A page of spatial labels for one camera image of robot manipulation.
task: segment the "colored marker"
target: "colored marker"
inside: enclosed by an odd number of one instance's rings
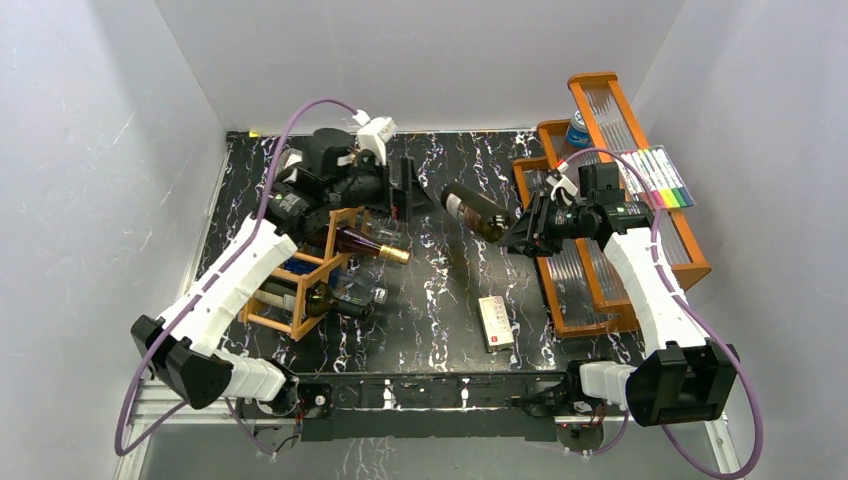
[[[666,181],[665,175],[663,174],[662,169],[660,169],[660,166],[654,161],[651,151],[646,148],[639,150],[639,154],[645,156],[645,162],[648,163],[651,170],[654,172],[654,175],[656,175],[657,182],[660,184],[660,192],[662,192],[663,198],[666,200],[666,208],[680,208],[680,203],[678,203],[677,197],[674,196],[674,192],[671,190],[671,185]]]
[[[627,154],[623,154],[621,158],[628,160]],[[639,191],[636,189],[636,187],[639,182],[633,181],[633,178],[630,175],[630,170],[628,170],[627,167],[625,167],[621,162],[616,160],[615,163],[618,164],[618,170],[621,172],[621,175],[624,178],[624,185],[627,186],[627,191],[630,193],[631,196],[637,195]]]
[[[633,153],[634,157],[639,159],[639,164],[642,165],[642,169],[645,170],[645,175],[651,179],[651,188],[656,192],[656,197],[658,197],[659,204],[668,208],[668,198],[667,195],[663,195],[662,186],[659,183],[659,179],[657,178],[656,172],[653,171],[651,166],[648,164],[648,159],[645,158],[645,154],[641,151],[637,150]]]
[[[680,194],[680,189],[677,188],[677,184],[673,178],[674,176],[667,168],[666,163],[660,158],[660,155],[658,153],[659,150],[660,149],[657,148],[648,151],[648,157],[651,158],[651,160],[654,162],[654,165],[656,165],[657,170],[659,170],[660,174],[663,176],[663,180],[665,181],[666,185],[668,185],[671,194],[674,195],[675,203],[677,203],[679,207],[688,207],[688,205],[686,204],[686,200]]]
[[[657,183],[654,180],[653,175],[651,175],[650,170],[648,170],[648,167],[645,165],[645,162],[642,161],[642,158],[639,156],[639,153],[633,152],[630,157],[633,159],[633,163],[636,168],[639,169],[639,173],[642,174],[642,178],[645,179],[645,183],[648,184],[648,188],[651,189],[650,193],[651,197],[653,197],[654,199],[654,203],[656,203],[658,206],[664,206],[665,200],[663,200],[662,195],[660,194],[660,191],[657,188]]]
[[[633,158],[633,156],[631,154],[625,153],[625,154],[622,155],[622,158],[627,160],[633,168],[636,168],[637,170],[639,169],[639,163]],[[642,184],[639,183],[639,179],[636,178],[636,175],[634,175],[633,172],[631,172],[630,170],[627,170],[626,175],[627,175],[627,178],[629,179],[630,185],[631,185],[631,187],[630,187],[631,188],[631,190],[630,190],[631,196],[635,195],[641,201],[647,202],[650,194],[645,192],[645,189],[642,188]]]
[[[669,160],[668,155],[665,153],[665,149],[657,150],[657,154],[659,154],[660,158],[666,164],[668,171],[672,174],[674,178],[675,186],[680,191],[680,196],[683,197],[684,202],[687,206],[695,205],[695,202],[692,200],[692,196],[689,195],[689,190],[686,189],[686,185],[683,184],[683,177],[680,176],[680,173],[675,168],[674,164]]]

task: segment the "white box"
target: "white box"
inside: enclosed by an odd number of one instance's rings
[[[489,352],[512,348],[512,325],[507,318],[503,298],[483,297],[477,303],[480,305],[480,318],[483,319],[483,333]]]

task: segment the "brown wine bottle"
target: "brown wine bottle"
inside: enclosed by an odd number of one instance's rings
[[[512,225],[505,208],[460,183],[442,190],[442,207],[450,216],[490,243],[496,243]]]
[[[297,286],[291,282],[269,277],[259,286],[255,296],[267,305],[294,311],[296,289]],[[324,282],[318,282],[306,290],[306,314],[310,317],[321,317],[329,312],[336,312],[364,320],[372,311],[371,305],[359,305],[336,298],[330,286]]]
[[[315,235],[306,240],[314,247],[323,247],[327,241],[329,226],[324,226]],[[403,265],[409,263],[409,252],[389,245],[383,245],[359,230],[346,225],[336,228],[336,250],[342,253],[359,253],[371,257],[380,257]]]

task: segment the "white backdrop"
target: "white backdrop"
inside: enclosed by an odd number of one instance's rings
[[[172,303],[224,131],[151,0],[0,2],[0,477],[113,478],[139,355]]]
[[[765,413],[750,479],[848,478],[844,2],[686,2],[634,101],[675,159],[710,273],[689,295]],[[728,404],[741,460],[751,414]]]
[[[402,130],[535,127],[575,73],[633,95],[682,0],[156,0],[228,130],[278,133],[300,104],[346,100]],[[340,125],[322,107],[299,132]]]

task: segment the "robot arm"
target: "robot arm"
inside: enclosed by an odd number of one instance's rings
[[[297,377],[273,359],[247,358],[217,348],[221,335],[271,272],[327,222],[331,210],[367,206],[406,221],[428,203],[412,179],[412,160],[396,162],[390,175],[385,142],[394,133],[390,118],[360,118],[353,138],[320,129],[302,152],[289,151],[277,172],[265,218],[245,219],[233,241],[208,271],[157,318],[142,315],[131,333],[142,356],[170,329],[152,356],[155,375],[192,408],[218,397],[254,398],[278,414],[297,404]]]
[[[598,242],[622,280],[645,339],[638,367],[611,361],[569,365],[569,401],[616,403],[639,425],[717,419],[736,371],[729,359],[672,299],[650,255],[653,213],[639,201],[625,201],[618,166],[579,168],[580,192],[561,169],[552,173],[546,194],[536,192],[500,246],[530,257],[550,256],[567,239]],[[684,293],[662,248],[658,264],[673,282],[673,295]]]

